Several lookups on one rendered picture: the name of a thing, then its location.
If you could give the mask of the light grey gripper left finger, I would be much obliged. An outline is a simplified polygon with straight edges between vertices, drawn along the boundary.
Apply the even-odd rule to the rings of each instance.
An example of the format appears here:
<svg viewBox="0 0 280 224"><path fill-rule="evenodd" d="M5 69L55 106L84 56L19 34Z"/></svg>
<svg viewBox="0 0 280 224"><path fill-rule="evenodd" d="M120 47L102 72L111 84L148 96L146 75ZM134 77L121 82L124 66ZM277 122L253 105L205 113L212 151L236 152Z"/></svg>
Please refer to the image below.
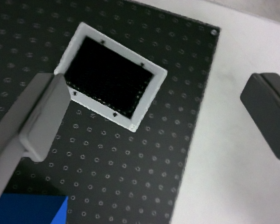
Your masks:
<svg viewBox="0 0 280 224"><path fill-rule="evenodd" d="M0 121L0 196L22 156L47 157L70 101L61 73L38 73Z"/></svg>

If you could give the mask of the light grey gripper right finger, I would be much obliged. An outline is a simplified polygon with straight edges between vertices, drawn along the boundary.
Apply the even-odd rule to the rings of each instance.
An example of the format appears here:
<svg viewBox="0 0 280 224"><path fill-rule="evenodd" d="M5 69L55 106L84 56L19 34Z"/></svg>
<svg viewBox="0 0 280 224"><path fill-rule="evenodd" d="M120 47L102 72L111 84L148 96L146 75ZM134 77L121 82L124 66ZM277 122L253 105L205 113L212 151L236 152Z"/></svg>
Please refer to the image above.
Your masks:
<svg viewBox="0 0 280 224"><path fill-rule="evenodd" d="M240 100L280 161L280 74L252 73Z"/></svg>

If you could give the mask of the blue bin with label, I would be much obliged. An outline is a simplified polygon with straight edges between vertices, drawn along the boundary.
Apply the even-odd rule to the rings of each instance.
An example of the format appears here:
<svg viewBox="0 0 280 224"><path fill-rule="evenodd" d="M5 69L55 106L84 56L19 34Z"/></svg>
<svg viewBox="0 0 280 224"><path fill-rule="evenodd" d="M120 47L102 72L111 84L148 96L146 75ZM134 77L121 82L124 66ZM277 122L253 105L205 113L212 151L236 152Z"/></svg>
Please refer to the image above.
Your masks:
<svg viewBox="0 0 280 224"><path fill-rule="evenodd" d="M2 193L0 224L66 224L68 196Z"/></svg>

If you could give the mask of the black well plate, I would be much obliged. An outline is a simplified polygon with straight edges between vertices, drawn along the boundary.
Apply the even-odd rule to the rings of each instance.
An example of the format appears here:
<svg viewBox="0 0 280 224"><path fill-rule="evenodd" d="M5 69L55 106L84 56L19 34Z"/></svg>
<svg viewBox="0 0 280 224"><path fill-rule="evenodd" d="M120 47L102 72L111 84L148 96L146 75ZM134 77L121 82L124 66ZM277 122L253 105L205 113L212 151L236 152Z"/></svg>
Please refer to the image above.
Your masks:
<svg viewBox="0 0 280 224"><path fill-rule="evenodd" d="M64 78L70 87L132 120L155 76L87 36Z"/></svg>

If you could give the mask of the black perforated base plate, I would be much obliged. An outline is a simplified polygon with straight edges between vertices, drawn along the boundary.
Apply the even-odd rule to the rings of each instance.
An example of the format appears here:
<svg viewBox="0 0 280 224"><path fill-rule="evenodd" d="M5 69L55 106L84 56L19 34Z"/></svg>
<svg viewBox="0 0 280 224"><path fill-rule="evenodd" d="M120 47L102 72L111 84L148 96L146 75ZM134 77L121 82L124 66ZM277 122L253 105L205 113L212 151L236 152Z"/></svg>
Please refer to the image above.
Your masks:
<svg viewBox="0 0 280 224"><path fill-rule="evenodd" d="M136 133L71 99L3 193L68 196L66 224L172 224L223 29L133 0L0 0L0 121L84 23L168 74Z"/></svg>

